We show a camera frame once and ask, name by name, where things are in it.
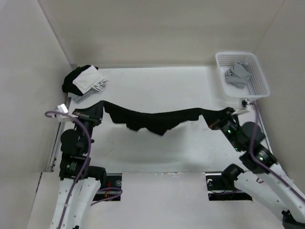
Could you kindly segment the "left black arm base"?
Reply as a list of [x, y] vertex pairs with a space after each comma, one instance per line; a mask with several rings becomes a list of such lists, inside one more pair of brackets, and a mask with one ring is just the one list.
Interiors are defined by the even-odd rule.
[[93, 201], [105, 200], [120, 194], [122, 174], [107, 174], [105, 181], [95, 194]]

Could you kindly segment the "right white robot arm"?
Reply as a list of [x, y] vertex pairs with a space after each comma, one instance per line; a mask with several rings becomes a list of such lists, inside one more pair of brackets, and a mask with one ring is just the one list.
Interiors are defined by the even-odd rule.
[[305, 195], [287, 176], [278, 160], [262, 145], [265, 134], [257, 121], [239, 123], [238, 111], [227, 107], [221, 111], [207, 111], [204, 119], [212, 130], [220, 130], [237, 152], [246, 167], [243, 170], [230, 164], [216, 180], [208, 185], [238, 189], [258, 201], [275, 216], [285, 229], [305, 227]]

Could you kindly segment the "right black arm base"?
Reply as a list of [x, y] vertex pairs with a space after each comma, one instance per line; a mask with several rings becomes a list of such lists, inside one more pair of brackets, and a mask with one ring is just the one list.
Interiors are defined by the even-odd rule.
[[230, 164], [222, 172], [206, 173], [208, 199], [210, 201], [252, 201], [252, 197], [237, 189], [234, 182], [245, 171], [236, 164]]

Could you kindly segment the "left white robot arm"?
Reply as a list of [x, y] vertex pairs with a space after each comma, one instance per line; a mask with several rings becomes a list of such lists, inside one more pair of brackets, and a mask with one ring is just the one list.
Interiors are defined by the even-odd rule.
[[82, 229], [96, 192], [107, 185], [105, 168], [90, 166], [92, 132], [102, 118], [82, 112], [70, 114], [64, 104], [45, 116], [75, 124], [61, 135], [59, 192], [50, 228]]

